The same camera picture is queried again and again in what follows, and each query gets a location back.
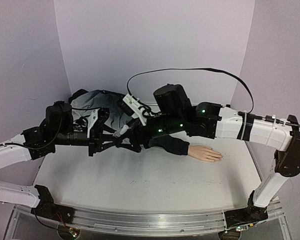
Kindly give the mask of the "mannequin hand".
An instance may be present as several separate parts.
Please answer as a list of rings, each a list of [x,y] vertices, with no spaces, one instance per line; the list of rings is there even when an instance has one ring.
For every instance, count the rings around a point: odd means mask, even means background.
[[[188,155],[199,161],[210,163],[219,162],[223,158],[221,153],[203,145],[190,145],[188,147]]]

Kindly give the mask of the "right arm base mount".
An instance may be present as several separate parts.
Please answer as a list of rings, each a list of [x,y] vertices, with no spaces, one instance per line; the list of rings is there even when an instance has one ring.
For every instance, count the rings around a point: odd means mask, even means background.
[[[247,206],[224,212],[226,229],[231,230],[239,226],[256,224],[268,219],[267,207],[258,207],[253,203],[253,190],[249,196]]]

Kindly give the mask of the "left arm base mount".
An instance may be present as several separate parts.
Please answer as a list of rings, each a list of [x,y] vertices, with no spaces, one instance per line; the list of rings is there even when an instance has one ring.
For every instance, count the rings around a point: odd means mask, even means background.
[[[54,221],[62,221],[71,224],[74,219],[75,209],[70,206],[55,203],[49,189],[43,185],[36,184],[34,188],[38,191],[39,203],[31,209],[31,213]]]

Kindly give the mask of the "grey and black jacket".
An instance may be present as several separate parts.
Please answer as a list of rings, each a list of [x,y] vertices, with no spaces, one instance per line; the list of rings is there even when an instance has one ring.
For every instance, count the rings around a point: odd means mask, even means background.
[[[92,113],[93,108],[108,108],[110,116],[105,124],[119,131],[132,120],[130,116],[118,107],[117,100],[124,96],[122,93],[107,90],[86,91],[80,89],[68,99],[68,102],[72,106],[73,120],[76,124],[84,126],[87,124],[88,116]],[[174,155],[186,156],[188,155],[190,143],[170,135],[165,135],[150,140],[148,145],[149,147],[162,148]]]

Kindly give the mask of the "aluminium front rail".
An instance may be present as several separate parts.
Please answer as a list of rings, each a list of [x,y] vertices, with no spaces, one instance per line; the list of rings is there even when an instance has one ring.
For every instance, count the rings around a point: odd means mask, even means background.
[[[16,210],[37,217],[31,213],[31,208],[17,206]],[[129,213],[110,212],[75,208],[72,223],[63,223],[38,216],[50,223],[60,223],[62,227],[72,227],[79,230],[92,230],[104,234],[115,234],[136,237],[177,237],[196,236],[223,231],[248,230],[257,224],[280,219],[284,211],[279,200],[272,201],[267,207],[268,219],[255,224],[242,225],[234,229],[226,229],[223,210],[201,211],[190,213]]]

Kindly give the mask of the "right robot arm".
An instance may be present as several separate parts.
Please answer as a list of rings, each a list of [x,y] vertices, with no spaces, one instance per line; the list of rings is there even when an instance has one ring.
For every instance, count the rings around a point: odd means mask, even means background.
[[[258,116],[210,102],[192,105],[180,84],[167,84],[153,95],[157,113],[131,94],[117,102],[133,118],[123,131],[140,145],[147,147],[151,139],[185,132],[189,137],[236,139],[275,149],[269,176],[249,199],[249,212],[266,208],[287,179],[300,174],[300,125],[295,116]]]

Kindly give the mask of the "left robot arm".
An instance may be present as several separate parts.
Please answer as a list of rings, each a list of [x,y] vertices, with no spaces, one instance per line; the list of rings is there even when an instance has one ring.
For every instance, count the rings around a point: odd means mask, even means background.
[[[122,139],[105,124],[109,116],[108,108],[95,107],[84,126],[75,126],[72,106],[57,101],[46,108],[40,126],[26,129],[0,143],[0,170],[54,154],[57,146],[87,147],[90,157],[111,147],[123,148]]]

